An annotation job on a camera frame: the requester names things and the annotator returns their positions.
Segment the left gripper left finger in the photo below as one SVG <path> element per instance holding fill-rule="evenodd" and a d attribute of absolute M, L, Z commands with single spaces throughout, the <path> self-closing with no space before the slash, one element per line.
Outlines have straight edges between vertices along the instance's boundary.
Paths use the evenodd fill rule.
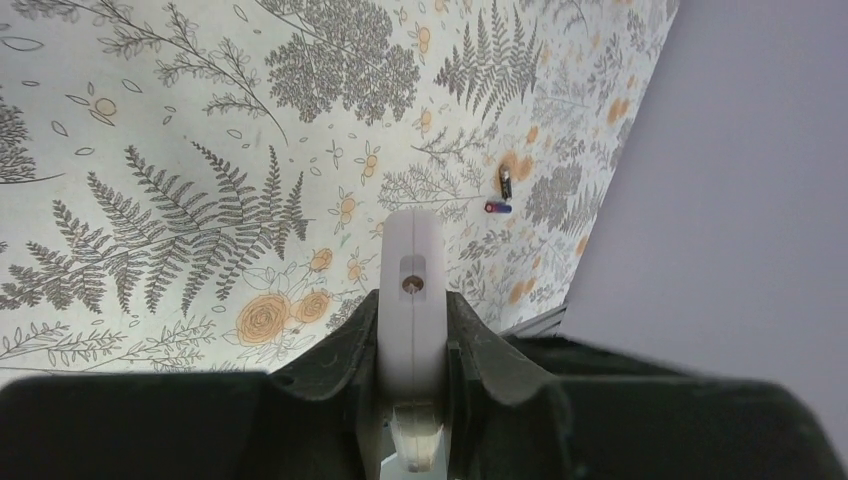
<path fill-rule="evenodd" d="M 32 376 L 1 392 L 5 479 L 375 479 L 378 294 L 272 372 Z"/>

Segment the white red remote control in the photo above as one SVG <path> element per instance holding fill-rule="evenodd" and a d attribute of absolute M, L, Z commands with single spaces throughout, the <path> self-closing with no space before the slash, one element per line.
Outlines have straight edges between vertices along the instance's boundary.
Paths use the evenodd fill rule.
<path fill-rule="evenodd" d="M 400 466 L 431 471 L 445 427 L 445 242 L 427 210 L 384 222 L 377 313 L 377 378 Z"/>

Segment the black battery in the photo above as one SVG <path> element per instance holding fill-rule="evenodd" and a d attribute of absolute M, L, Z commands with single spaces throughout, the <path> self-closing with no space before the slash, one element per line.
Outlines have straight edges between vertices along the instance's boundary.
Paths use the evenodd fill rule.
<path fill-rule="evenodd" d="M 512 175 L 508 165 L 503 164 L 498 169 L 498 181 L 501 198 L 504 202 L 512 200 Z"/>

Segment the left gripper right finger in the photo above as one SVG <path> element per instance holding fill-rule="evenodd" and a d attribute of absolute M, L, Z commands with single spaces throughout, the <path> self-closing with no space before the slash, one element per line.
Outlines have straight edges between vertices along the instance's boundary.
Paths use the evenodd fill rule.
<path fill-rule="evenodd" d="M 447 297 L 452 479 L 838 479 L 783 386 L 564 337 L 502 337 Z"/>

